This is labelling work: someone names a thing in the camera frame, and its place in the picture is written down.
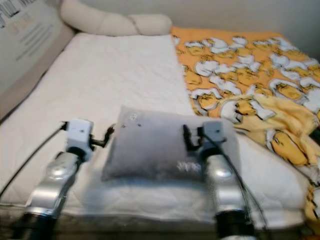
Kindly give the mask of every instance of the yellow blanket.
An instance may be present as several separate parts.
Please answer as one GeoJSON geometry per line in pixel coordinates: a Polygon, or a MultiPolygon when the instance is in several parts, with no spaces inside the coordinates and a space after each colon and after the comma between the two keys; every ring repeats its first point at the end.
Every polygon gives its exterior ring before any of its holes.
{"type": "Polygon", "coordinates": [[[279,33],[172,29],[196,114],[234,127],[299,170],[308,168],[306,217],[320,223],[320,65],[279,33]]]}

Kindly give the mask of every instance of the white pillow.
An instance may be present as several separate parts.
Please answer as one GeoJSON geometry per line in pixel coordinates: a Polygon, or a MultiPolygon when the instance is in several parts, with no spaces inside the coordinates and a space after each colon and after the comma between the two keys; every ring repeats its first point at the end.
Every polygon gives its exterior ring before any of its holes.
{"type": "Polygon", "coordinates": [[[162,14],[124,16],[86,5],[80,0],[64,0],[61,17],[70,26],[89,34],[107,36],[167,35],[171,19],[162,14]]]}

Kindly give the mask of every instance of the pillow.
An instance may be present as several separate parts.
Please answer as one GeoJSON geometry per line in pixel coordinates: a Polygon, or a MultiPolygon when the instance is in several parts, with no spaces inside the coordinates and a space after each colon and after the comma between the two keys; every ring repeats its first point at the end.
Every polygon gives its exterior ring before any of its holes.
{"type": "Polygon", "coordinates": [[[172,21],[162,14],[124,16],[91,7],[80,0],[64,0],[61,17],[70,26],[88,34],[107,36],[167,35],[172,21]]]}
{"type": "Polygon", "coordinates": [[[238,142],[228,120],[123,107],[102,171],[102,181],[122,177],[202,181],[203,161],[197,152],[186,150],[183,125],[187,124],[191,129],[195,135],[192,140],[196,143],[197,127],[208,121],[223,123],[227,141],[222,147],[240,171],[238,142]]]}
{"type": "Polygon", "coordinates": [[[0,16],[0,120],[30,94],[74,36],[51,2],[15,1],[0,16]]]}

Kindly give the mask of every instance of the white mattress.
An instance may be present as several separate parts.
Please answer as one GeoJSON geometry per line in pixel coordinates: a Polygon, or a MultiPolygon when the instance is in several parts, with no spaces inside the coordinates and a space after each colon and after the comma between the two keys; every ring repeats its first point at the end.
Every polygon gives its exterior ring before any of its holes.
{"type": "MultiPolygon", "coordinates": [[[[36,90],[0,126],[0,188],[60,121],[93,121],[93,134],[102,138],[121,105],[193,115],[180,69],[169,35],[76,35],[36,90]]],[[[307,181],[268,150],[245,136],[238,139],[243,179],[264,208],[270,227],[303,222],[307,181]]],[[[66,134],[59,133],[34,157],[8,189],[3,204],[26,203],[65,140],[66,134]]],[[[101,182],[108,151],[98,148],[82,165],[64,213],[213,221],[214,208],[201,183],[101,182]]]]}

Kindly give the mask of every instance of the gray pillow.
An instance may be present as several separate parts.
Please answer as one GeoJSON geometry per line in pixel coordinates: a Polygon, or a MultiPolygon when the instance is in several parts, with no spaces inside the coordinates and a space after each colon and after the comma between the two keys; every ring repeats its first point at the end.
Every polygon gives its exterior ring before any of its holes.
{"type": "Polygon", "coordinates": [[[183,125],[197,143],[197,128],[207,121],[222,121],[227,141],[222,148],[239,167],[238,142],[228,120],[123,107],[115,126],[102,181],[122,177],[154,180],[203,180],[203,161],[186,150],[183,125]]]}

